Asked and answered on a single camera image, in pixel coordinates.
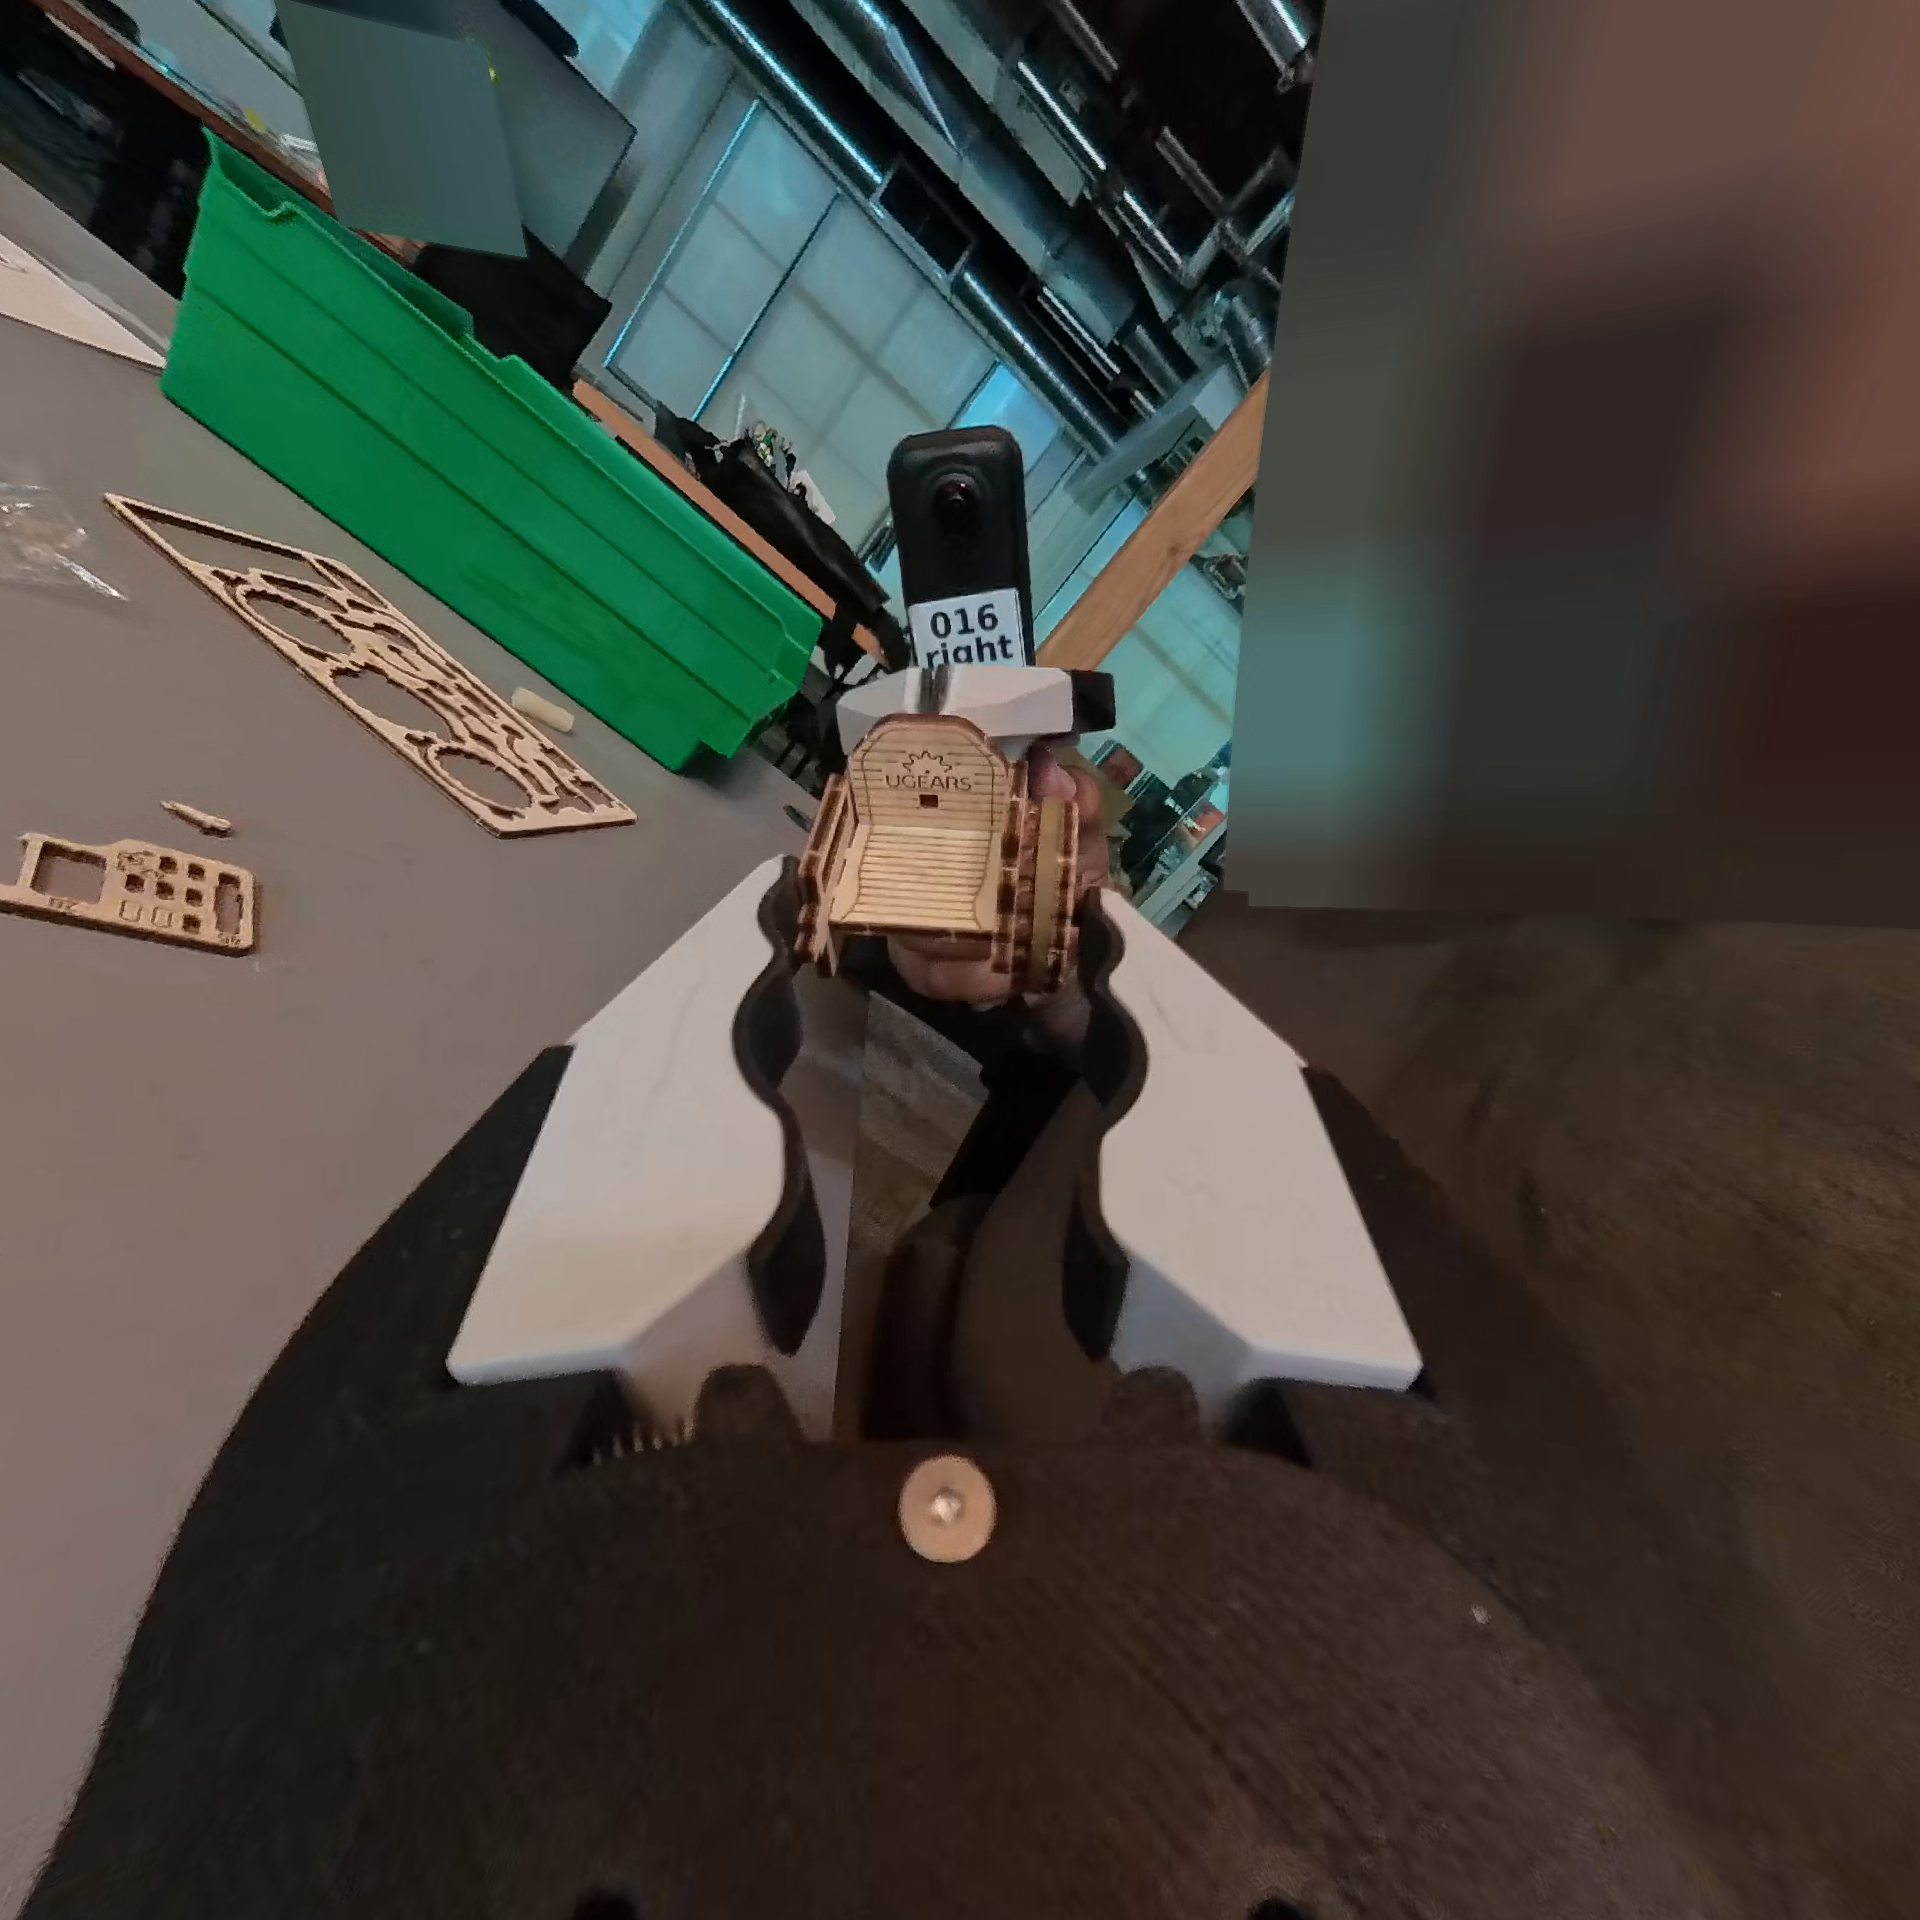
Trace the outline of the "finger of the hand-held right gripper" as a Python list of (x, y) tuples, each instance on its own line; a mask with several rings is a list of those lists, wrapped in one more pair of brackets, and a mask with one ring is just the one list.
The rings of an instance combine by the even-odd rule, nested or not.
[(1082, 732), (1069, 669), (1029, 664), (960, 664), (937, 669), (937, 715), (987, 740), (1075, 739)]
[(940, 668), (902, 668), (877, 674), (838, 693), (834, 702), (836, 740), (841, 747), (854, 747), (867, 733), (893, 717), (940, 712)]

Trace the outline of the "black bag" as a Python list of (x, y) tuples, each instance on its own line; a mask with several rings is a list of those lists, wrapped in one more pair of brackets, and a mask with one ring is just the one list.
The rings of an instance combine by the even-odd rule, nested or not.
[(748, 441), (720, 441), (694, 420), (665, 410), (657, 414), (657, 441), (781, 558), (828, 590), (836, 605), (843, 604), (862, 618), (884, 611), (884, 590), (854, 549), (780, 482)]

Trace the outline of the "person's right hand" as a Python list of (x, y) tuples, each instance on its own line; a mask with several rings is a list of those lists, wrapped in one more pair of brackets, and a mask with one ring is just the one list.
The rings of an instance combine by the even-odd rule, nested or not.
[[(1077, 828), (1077, 880), (1075, 899), (1084, 901), (1110, 880), (1110, 846), (1102, 817), (1102, 789), (1082, 760), (1060, 762), (1046, 746), (1037, 742), (1026, 757), (1029, 790), (1041, 803), (1069, 804)], [(1051, 994), (1014, 994), (1014, 978), (994, 971), (973, 949), (930, 934), (893, 934), (888, 941), (908, 989), (930, 1002), (962, 1003), (987, 1013), (1008, 1003), (1026, 1011), (1026, 1037), (1033, 1048), (1075, 1061), (1085, 1043), (1090, 1003), (1082, 989), (1078, 973), (1064, 973)]]

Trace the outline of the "dark monitor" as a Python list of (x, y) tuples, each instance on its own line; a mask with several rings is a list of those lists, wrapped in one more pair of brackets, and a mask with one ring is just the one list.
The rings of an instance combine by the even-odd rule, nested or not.
[(493, 11), (476, 37), (496, 74), (522, 224), (582, 273), (585, 229), (633, 144), (633, 124), (514, 13)]

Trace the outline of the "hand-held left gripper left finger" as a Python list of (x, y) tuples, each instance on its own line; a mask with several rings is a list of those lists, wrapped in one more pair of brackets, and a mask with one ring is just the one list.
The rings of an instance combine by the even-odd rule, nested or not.
[(834, 1429), (836, 985), (761, 862), (574, 1037), (464, 1322), (461, 1385), (612, 1373), (654, 1434), (765, 1370)]

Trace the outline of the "grey desk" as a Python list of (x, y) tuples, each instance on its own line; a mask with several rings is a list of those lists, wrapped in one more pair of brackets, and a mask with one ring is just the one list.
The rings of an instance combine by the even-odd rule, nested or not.
[(350, 565), (501, 696), (548, 685), (210, 436), (155, 373), (2, 324), (4, 477), (120, 590), (4, 584), (2, 833), (212, 840), (253, 956), (4, 914), (2, 1901), (85, 1780), (163, 1556), (257, 1380), (499, 1093), (765, 857), (810, 800), (744, 753), (669, 776), (580, 714), (635, 822), (501, 840), (106, 505)]

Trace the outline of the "wooden cutout sheet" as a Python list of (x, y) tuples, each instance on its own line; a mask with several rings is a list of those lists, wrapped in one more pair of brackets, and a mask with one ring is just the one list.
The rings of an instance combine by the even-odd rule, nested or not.
[(350, 565), (134, 496), (107, 491), (102, 504), (493, 837), (638, 822)]

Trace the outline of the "person's brown clothing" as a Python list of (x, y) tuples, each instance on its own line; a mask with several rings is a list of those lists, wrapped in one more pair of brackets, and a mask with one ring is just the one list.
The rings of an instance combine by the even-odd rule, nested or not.
[(1916, 934), (1213, 897), (1185, 947), (1425, 1353), (1284, 1437), (1581, 1673), (1746, 1914), (1916, 1915)]

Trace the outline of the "slotted wooden panel piece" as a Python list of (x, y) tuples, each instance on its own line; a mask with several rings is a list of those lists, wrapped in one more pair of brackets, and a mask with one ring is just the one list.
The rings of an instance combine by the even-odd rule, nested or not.
[(9, 914), (206, 953), (257, 949), (261, 886), (227, 859), (144, 840), (86, 846), (49, 833), (22, 833), (19, 846), (19, 872), (2, 885)]

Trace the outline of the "clear plastic bag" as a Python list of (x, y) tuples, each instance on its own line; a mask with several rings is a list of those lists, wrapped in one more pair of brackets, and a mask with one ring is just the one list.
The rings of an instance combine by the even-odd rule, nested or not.
[(90, 565), (90, 536), (59, 493), (2, 477), (2, 585), (77, 593), (124, 605), (126, 595)]

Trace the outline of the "wooden model assembly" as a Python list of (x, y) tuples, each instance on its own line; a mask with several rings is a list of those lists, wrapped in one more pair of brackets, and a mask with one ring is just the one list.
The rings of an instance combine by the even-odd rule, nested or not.
[(1014, 993), (1056, 993), (1075, 957), (1078, 814), (960, 715), (891, 715), (828, 782), (797, 868), (797, 965), (836, 971), (850, 937), (955, 944)]

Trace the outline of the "wooden beam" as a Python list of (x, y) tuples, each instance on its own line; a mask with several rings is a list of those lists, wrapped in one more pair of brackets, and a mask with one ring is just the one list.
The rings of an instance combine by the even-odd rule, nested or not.
[(1117, 555), (1093, 578), (1053, 633), (1045, 637), (1041, 665), (1102, 668), (1141, 614), (1158, 601), (1254, 486), (1268, 384), (1270, 376), (1261, 373), (1213, 438), (1196, 453)]

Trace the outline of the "green plastic bin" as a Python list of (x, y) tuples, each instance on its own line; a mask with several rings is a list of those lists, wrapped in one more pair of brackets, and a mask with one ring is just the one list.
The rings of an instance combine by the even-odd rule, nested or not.
[(206, 144), (172, 405), (669, 770), (786, 708), (810, 601), (461, 306)]

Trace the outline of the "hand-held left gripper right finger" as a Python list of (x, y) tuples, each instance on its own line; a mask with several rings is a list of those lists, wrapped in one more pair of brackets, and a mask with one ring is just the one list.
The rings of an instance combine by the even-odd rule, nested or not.
[(1082, 1349), (1181, 1376), (1208, 1427), (1268, 1380), (1412, 1387), (1425, 1358), (1297, 1052), (1110, 889), (1078, 905), (1077, 965)]

